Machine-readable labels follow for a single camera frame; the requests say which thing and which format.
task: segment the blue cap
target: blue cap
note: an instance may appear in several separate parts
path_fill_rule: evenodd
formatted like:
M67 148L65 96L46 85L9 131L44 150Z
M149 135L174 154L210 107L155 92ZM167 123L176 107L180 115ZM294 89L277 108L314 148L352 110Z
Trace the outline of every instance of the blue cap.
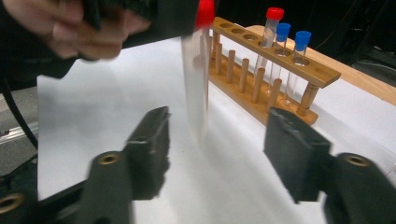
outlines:
M296 33L296 45L295 49L298 51L303 51L308 46L309 40L311 39L311 33L307 31L299 31Z
M276 41L277 42L284 42L288 38L290 31L290 24L288 23L280 23L276 27Z

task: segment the clear test tube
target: clear test tube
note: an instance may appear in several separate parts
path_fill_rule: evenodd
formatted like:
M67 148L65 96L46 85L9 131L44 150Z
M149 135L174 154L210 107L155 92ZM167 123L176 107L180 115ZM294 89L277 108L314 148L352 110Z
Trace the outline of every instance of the clear test tube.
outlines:
M275 54L277 54L279 57L286 57L289 55L289 52L286 51L286 42L288 41L289 31L290 24L288 23L280 23L276 28L276 43L278 48L276 48ZM272 63L270 80L268 82L268 93L271 92L275 79L279 78L280 71L281 66L279 66L277 63Z
M187 118L199 146L205 140L209 82L209 28L214 20L214 1L201 0L192 35L181 37Z
M267 18L267 21L264 27L264 34L262 35L262 47L271 48L273 46L276 35L276 27L279 24L279 21L282 20L283 14L284 10L279 7L269 7L267 9L267 14L265 16ZM255 76L260 67L263 67L265 69L267 61L268 60L263 58L261 55L257 57L256 67L254 68Z
M293 58L292 58L294 64L298 66L308 65L308 61L305 59L305 52L310 38L311 38L310 32L299 31L296 33L295 46L294 46ZM283 98L284 105L292 105L297 80L298 80L298 76L292 72L289 72L288 82L286 84L286 90Z

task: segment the white table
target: white table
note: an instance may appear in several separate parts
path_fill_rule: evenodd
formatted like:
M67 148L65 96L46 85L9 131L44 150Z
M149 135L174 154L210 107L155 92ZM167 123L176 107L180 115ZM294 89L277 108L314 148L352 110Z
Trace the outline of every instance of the white table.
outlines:
M223 40L226 49L232 44ZM323 197L292 202L262 153L265 127L213 85L207 147L194 144L179 38L125 49L110 62L76 62L62 80L40 77L38 99L40 199L84 180L92 158L122 150L148 111L168 105L171 169L159 198L134 203L136 223L325 223ZM395 106L338 80L319 91L312 109L319 114L313 127L333 142L332 153L350 151L384 172L393 168Z

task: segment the test tube rack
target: test tube rack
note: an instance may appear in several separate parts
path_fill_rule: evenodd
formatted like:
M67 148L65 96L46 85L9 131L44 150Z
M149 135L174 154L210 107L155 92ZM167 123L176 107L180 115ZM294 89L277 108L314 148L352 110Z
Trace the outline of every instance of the test tube rack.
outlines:
M212 31L209 80L213 84L264 125L267 124L268 111L271 106L288 110L309 125L315 123L318 114L311 111L310 106L314 102L318 89L334 83L341 73L309 58L306 58L305 66L297 65L292 61L292 50L286 49L288 56L280 57L275 53L276 46L261 47L262 36L223 18L215 18ZM234 61L236 52L233 49L230 49L228 56L223 55L220 43L222 35L305 79L308 83L301 102L293 100L291 105L283 104L284 93L280 91L280 79L275 82L271 92L268 93L269 84L262 80L264 71L261 70L261 75L255 78L248 71L248 59L243 59L241 64L236 63Z

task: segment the red test tube cap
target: red test tube cap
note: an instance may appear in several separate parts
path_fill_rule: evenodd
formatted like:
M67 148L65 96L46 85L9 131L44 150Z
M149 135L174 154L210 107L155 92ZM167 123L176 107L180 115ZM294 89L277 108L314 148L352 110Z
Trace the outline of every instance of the red test tube cap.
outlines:
M268 7L266 18L280 21L283 19L284 10L280 7Z
M200 29L212 25L215 19L214 0L200 0L195 21L195 29Z

